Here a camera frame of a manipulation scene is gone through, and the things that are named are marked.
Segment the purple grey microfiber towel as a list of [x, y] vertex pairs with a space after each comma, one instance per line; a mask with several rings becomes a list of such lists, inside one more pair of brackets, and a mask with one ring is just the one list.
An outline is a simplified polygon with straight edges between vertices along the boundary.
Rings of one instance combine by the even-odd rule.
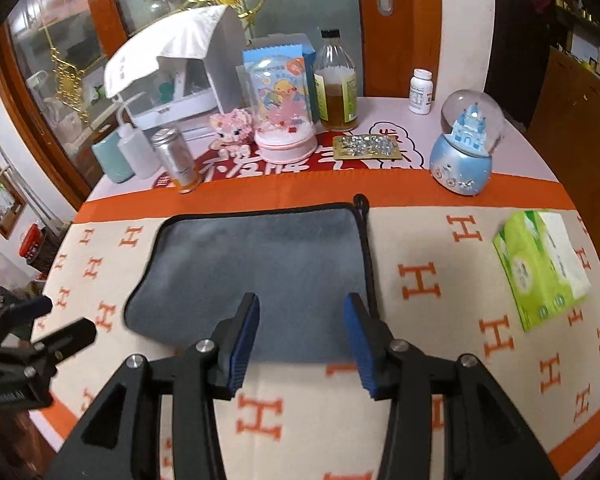
[[186, 348], [252, 292], [260, 300], [254, 362], [347, 363], [344, 300], [355, 292], [377, 307], [369, 212], [358, 194], [344, 203], [166, 220], [125, 304], [124, 324]]

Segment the orange cream H-pattern blanket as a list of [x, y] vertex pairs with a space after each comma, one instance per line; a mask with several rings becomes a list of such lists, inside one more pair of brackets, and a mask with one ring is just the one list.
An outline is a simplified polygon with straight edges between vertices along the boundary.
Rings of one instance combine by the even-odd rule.
[[[212, 181], [181, 194], [156, 188], [86, 203], [56, 258], [45, 293], [46, 335], [77, 318], [95, 343], [61, 364], [53, 405], [32, 422], [54, 448], [121, 362], [163, 358], [172, 346], [132, 334], [123, 307], [140, 281], [159, 226], [179, 214], [230, 214], [370, 201], [370, 249], [380, 313], [422, 351], [486, 364], [547, 450], [576, 476], [600, 452], [600, 262], [557, 182], [497, 174], [474, 198], [445, 191], [425, 170], [309, 171]], [[591, 282], [579, 307], [524, 330], [492, 240], [518, 210], [557, 211]], [[364, 391], [345, 360], [251, 364], [236, 400], [219, 403], [232, 479], [370, 479], [380, 463], [388, 405]]]

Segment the teal cup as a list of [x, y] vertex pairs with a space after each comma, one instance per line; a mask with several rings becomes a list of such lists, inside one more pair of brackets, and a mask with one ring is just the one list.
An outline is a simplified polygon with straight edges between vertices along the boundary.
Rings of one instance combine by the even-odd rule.
[[120, 136], [114, 131], [92, 145], [100, 168], [111, 182], [122, 183], [135, 176], [133, 169], [118, 148]]

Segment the green tissue pack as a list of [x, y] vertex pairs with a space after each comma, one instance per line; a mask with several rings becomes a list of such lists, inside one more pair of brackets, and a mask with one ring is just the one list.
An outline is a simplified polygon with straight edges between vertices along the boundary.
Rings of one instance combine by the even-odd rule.
[[493, 246], [526, 332], [573, 308], [591, 290], [557, 212], [514, 212], [495, 234]]

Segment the white squeeze bottle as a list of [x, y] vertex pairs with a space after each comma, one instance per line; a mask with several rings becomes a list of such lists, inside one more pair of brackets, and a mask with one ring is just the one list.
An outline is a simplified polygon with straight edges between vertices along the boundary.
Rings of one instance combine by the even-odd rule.
[[117, 110], [118, 150], [140, 180], [149, 179], [161, 168], [161, 162], [143, 130], [123, 119], [124, 111], [125, 102]]

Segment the silver orange can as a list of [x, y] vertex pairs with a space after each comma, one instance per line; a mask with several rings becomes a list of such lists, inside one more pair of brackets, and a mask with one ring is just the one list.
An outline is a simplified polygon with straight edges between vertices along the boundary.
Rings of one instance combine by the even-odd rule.
[[192, 192], [201, 176], [180, 130], [162, 128], [150, 140], [178, 192]]

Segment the wooden glass door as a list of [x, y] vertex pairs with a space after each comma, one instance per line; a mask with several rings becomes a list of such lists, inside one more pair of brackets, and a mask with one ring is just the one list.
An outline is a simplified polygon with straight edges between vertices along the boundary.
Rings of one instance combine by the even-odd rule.
[[117, 125], [107, 63], [140, 48], [122, 92], [151, 129], [238, 106], [242, 51], [335, 29], [360, 96], [403, 98], [440, 60], [442, 0], [18, 0], [0, 26], [0, 97], [23, 144], [73, 207], [102, 176], [92, 147]]

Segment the pink dome music box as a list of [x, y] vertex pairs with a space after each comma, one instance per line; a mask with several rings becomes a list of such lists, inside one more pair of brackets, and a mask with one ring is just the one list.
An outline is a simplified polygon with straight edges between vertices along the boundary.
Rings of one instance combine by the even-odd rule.
[[262, 159], [286, 165], [308, 158], [317, 140], [302, 55], [259, 53], [245, 68], [253, 137]]

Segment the blister pill pack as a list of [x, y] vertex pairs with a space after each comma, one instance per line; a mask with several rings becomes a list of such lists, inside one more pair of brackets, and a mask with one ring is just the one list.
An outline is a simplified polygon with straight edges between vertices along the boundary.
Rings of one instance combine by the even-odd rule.
[[401, 158], [396, 140], [384, 134], [352, 134], [332, 139], [334, 159], [389, 159]]

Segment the white storage box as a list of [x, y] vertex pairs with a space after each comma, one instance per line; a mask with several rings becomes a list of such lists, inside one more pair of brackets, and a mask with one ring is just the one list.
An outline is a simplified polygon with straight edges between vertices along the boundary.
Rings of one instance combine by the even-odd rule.
[[110, 100], [125, 102], [134, 125], [152, 130], [244, 105], [238, 67], [246, 36], [230, 6], [160, 18], [129, 39], [104, 69]]

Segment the blue castle snow globe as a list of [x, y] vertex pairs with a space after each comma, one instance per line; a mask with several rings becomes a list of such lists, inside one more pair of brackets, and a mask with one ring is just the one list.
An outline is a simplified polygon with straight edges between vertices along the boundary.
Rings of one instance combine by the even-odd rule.
[[489, 182], [493, 152], [503, 137], [502, 109], [484, 92], [457, 90], [442, 105], [441, 123], [429, 155], [430, 174], [452, 193], [476, 196]]

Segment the dark wooden cabinet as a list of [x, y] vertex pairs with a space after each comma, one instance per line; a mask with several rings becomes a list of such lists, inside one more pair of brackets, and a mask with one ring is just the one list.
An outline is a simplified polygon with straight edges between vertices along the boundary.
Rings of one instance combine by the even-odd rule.
[[566, 189], [600, 257], [600, 80], [551, 50], [524, 136]]

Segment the blue snack bag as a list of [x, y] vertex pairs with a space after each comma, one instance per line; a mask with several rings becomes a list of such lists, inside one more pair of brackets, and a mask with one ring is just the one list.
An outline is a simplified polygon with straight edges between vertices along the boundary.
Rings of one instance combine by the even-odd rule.
[[252, 107], [261, 124], [312, 122], [302, 44], [274, 44], [242, 52]]

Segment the small white pill bottle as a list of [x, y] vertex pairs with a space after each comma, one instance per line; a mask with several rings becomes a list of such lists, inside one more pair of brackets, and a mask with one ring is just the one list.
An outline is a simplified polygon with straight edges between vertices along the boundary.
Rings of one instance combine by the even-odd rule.
[[415, 68], [410, 82], [408, 107], [417, 115], [427, 115], [430, 112], [434, 83], [429, 70]]

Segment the amber liquid glass bottle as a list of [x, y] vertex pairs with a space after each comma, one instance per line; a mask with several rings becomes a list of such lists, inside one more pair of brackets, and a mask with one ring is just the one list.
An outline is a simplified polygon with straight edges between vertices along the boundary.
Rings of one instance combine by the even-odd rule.
[[327, 130], [350, 130], [358, 122], [356, 68], [341, 45], [338, 29], [322, 29], [321, 37], [313, 69], [318, 116]]

